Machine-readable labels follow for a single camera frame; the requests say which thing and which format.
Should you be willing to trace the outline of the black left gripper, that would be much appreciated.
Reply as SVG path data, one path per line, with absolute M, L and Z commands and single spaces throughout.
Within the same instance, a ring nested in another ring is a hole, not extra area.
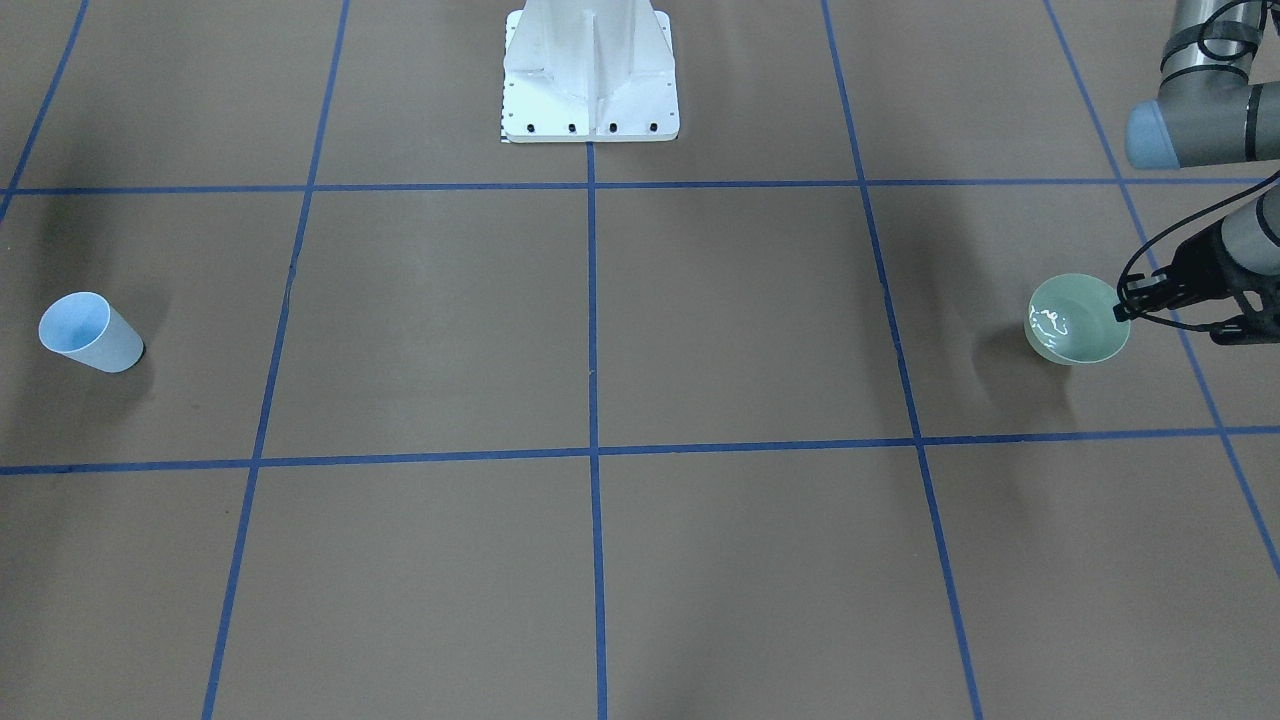
M 1228 254 L 1222 227 L 1210 225 L 1183 241 L 1172 260 L 1152 275 L 1125 274 L 1117 282 L 1116 323 L 1151 313 L 1229 297 L 1229 290 L 1251 287 L 1249 273 Z

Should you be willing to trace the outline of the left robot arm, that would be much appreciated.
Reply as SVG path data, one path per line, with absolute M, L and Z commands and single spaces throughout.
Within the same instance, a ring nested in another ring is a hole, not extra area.
M 1275 1 L 1179 1 L 1156 96 L 1132 109 L 1125 154 L 1137 169 L 1271 161 L 1279 155 L 1276 82 L 1251 78 Z M 1235 316 L 1192 331 L 1221 346 L 1271 345 L 1279 328 L 1277 177 L 1219 204 L 1225 217 L 1179 243 L 1152 275 L 1123 270 L 1117 322 L 1160 324 L 1164 311 L 1231 300 Z

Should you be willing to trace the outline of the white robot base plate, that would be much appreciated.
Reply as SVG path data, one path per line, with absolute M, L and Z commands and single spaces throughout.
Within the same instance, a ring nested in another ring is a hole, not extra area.
M 500 138 L 640 143 L 680 136 L 671 18 L 649 1 L 527 1 L 504 20 Z

